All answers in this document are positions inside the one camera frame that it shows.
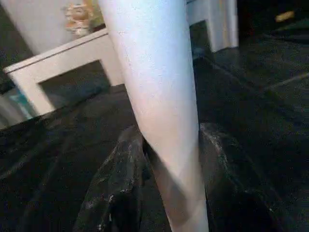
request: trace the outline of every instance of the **white stand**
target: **white stand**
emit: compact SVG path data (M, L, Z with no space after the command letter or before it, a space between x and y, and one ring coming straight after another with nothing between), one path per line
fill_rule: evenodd
M118 58L107 29L64 44L60 47L6 67L18 88L38 115L54 111L40 82L99 60L112 86L123 84Z

